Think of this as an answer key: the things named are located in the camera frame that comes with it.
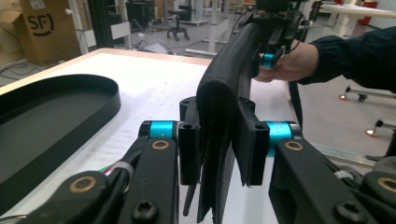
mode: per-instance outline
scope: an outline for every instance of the black tray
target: black tray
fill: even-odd
[[[0,215],[120,110],[107,77],[51,77],[0,95]]]

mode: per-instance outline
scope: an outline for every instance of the person's arm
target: person's arm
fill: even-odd
[[[395,74],[396,27],[391,27],[349,39],[331,35],[310,44],[300,43],[296,50],[279,60],[275,68],[262,68],[255,79],[298,80],[301,84],[309,84],[340,75],[396,79]]]

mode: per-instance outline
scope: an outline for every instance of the human hand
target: human hand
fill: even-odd
[[[291,48],[298,43],[294,40]],[[279,59],[274,68],[260,67],[260,73],[254,79],[270,82],[274,79],[296,81],[312,77],[318,65],[318,49],[310,44],[299,43],[297,48]]]

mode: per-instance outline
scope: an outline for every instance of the white desk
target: white desk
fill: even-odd
[[[332,13],[328,25],[332,31],[340,36],[351,36],[359,19],[364,17],[395,18],[396,12],[381,10],[370,7],[358,7],[354,5],[323,5],[324,10]]]
[[[3,217],[28,214],[70,175],[99,170],[120,159],[136,139],[142,121],[179,120],[178,103],[195,95],[209,63],[207,59],[99,49],[0,88],[2,94],[41,78],[93,74],[114,79],[119,84],[121,99],[120,112],[114,119]],[[265,84],[253,80],[251,89],[260,120],[293,120],[284,82]],[[264,177],[267,185],[251,189],[242,188],[238,169],[234,169],[223,223],[276,223],[267,193],[272,164],[273,160],[267,162]],[[187,188],[180,188],[181,201],[186,191]],[[196,223],[197,202],[198,195],[194,197],[190,216],[180,215],[180,224]],[[212,223],[211,215],[206,216],[203,223]]]

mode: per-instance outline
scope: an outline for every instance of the office chair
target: office chair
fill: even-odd
[[[171,38],[169,33],[173,33],[173,36],[175,37],[175,40],[179,40],[179,38],[177,37],[177,33],[184,33],[184,36],[186,37],[186,39],[190,39],[189,35],[187,34],[187,29],[179,27],[179,25],[180,25],[180,16],[187,15],[187,10],[184,10],[184,9],[170,9],[168,11],[168,13],[171,14],[171,15],[176,15],[176,27],[173,27],[173,28],[168,30],[167,37]]]

